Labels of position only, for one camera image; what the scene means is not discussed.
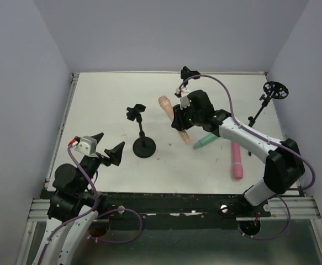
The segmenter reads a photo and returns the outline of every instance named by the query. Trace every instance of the white wall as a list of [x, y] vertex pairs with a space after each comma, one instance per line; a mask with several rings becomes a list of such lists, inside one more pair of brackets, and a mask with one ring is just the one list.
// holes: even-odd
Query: white wall
[[34, 0], [73, 72], [267, 71], [308, 0]]
[[43, 187], [70, 72], [32, 0], [0, 0], [0, 265], [14, 264]]
[[[282, 82], [289, 96], [275, 101], [287, 136], [312, 162], [314, 194], [322, 215], [322, 0], [311, 0], [271, 67], [270, 80]], [[306, 183], [310, 173], [306, 173]]]

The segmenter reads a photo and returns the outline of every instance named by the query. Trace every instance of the green marker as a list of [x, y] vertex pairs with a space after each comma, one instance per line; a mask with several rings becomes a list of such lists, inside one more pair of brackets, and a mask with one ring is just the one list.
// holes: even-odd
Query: green marker
[[216, 140], [216, 139], [218, 139], [218, 137], [216, 136], [216, 135], [214, 135], [214, 134], [209, 134], [209, 135], [207, 135], [207, 136], [205, 136], [205, 137], [203, 137], [203, 138], [201, 138], [194, 146], [193, 146], [193, 148], [194, 149], [197, 149], [197, 148], [200, 148], [200, 147], [202, 147], [202, 146], [204, 146], [204, 145], [207, 145], [207, 144], [209, 144], [209, 143], [211, 143], [212, 141], [214, 141], [214, 140]]

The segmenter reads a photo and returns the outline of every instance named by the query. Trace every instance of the pink marker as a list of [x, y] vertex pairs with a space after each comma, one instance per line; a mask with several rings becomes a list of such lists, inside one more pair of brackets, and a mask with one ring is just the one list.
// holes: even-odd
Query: pink marker
[[243, 166], [240, 158], [240, 146], [236, 142], [231, 142], [231, 145], [232, 145], [233, 177], [235, 179], [242, 179]]

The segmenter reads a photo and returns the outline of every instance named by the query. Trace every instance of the black round base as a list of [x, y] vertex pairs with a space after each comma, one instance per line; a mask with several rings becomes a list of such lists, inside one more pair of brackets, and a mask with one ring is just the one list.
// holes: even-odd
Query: black round base
[[254, 225], [253, 221], [243, 221], [239, 222], [239, 227], [245, 234], [249, 236], [255, 236], [260, 232], [261, 224], [260, 221], [258, 221], [256, 225]]
[[154, 140], [149, 137], [145, 137], [146, 146], [142, 146], [141, 138], [136, 139], [133, 144], [133, 151], [140, 158], [148, 158], [152, 156], [156, 151], [156, 144]]

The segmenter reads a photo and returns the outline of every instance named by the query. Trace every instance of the gray floor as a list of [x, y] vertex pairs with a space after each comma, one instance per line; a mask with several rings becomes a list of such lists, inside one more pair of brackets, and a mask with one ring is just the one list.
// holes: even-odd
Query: gray floor
[[[260, 236], [276, 234], [285, 221], [262, 223]], [[36, 229], [27, 264], [31, 264], [43, 236], [45, 223]], [[125, 239], [133, 232], [113, 232], [109, 238]], [[72, 265], [163, 264], [322, 264], [310, 221], [293, 221], [288, 234], [271, 241], [254, 241], [234, 230], [144, 231], [124, 245], [84, 239]]]

